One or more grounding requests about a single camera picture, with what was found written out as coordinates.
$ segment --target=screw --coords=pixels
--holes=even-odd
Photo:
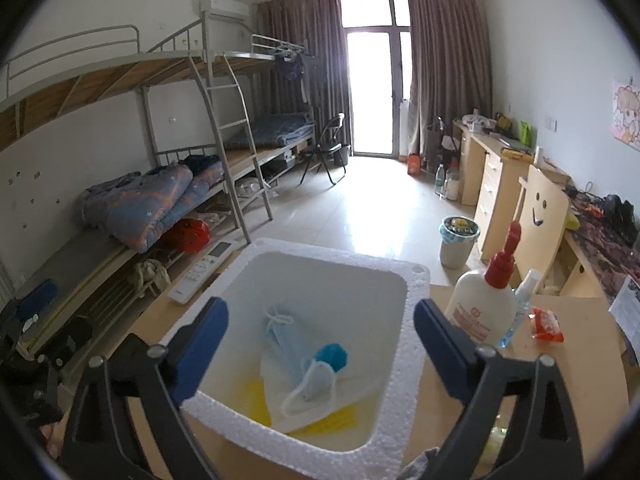
[[[487,345],[479,346],[476,351],[485,359],[491,359],[495,357],[495,348]]]
[[[146,351],[146,356],[152,359],[159,359],[166,354],[166,348],[162,345],[151,345]]]
[[[99,355],[94,355],[89,359],[89,368],[100,368],[104,363],[104,359]]]
[[[553,359],[550,355],[542,354],[540,356],[540,362],[545,366],[553,366],[556,364],[556,360]]]

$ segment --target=bottle cap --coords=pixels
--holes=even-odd
[[[504,249],[496,254],[489,262],[484,274],[484,280],[493,288],[505,288],[513,274],[513,253],[520,242],[522,228],[519,222],[511,222]]]
[[[521,303],[526,303],[533,296],[533,291],[536,290],[538,283],[542,281],[542,273],[536,269],[531,269],[527,272],[524,281],[516,290],[516,299]]]

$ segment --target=plastic bottle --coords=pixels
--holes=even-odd
[[[445,177],[444,165],[441,164],[438,166],[438,171],[436,171],[435,193],[438,196],[442,196],[442,191],[444,190],[444,177]]]
[[[531,309],[531,297],[533,296],[533,291],[536,290],[540,281],[542,281],[542,274],[536,269],[531,269],[525,276],[524,281],[517,288],[515,295],[516,301],[518,302],[518,310],[513,323],[500,341],[500,348],[504,348],[509,344],[511,337],[513,337],[513,333],[518,329],[526,315],[529,313],[529,310]]]
[[[457,200],[458,191],[460,189],[460,170],[458,169],[458,160],[453,159],[451,166],[447,170],[447,177],[444,181],[444,195],[447,200]]]
[[[520,224],[512,222],[504,249],[487,269],[470,270],[456,283],[445,316],[475,343],[497,347],[516,316],[518,303],[509,279],[521,232]]]

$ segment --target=brown curtain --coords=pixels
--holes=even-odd
[[[409,150],[433,163],[438,117],[492,113],[489,44],[476,0],[409,0],[413,79]]]
[[[315,57],[310,75],[311,102],[320,131],[338,113],[346,115],[338,141],[351,144],[347,46],[340,0],[272,0],[258,4],[258,31],[272,38],[304,44]],[[262,78],[267,113],[306,111],[300,82],[271,72]]]

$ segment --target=styrofoam box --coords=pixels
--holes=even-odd
[[[392,479],[415,415],[425,352],[413,311],[429,297],[427,268],[262,238],[248,246],[172,327],[195,319],[212,296],[229,308],[229,327],[196,395],[182,409],[225,438],[317,479]],[[385,386],[356,405],[357,426],[305,441],[242,414],[246,384],[260,378],[265,311],[275,305],[338,342],[349,364],[382,376]]]

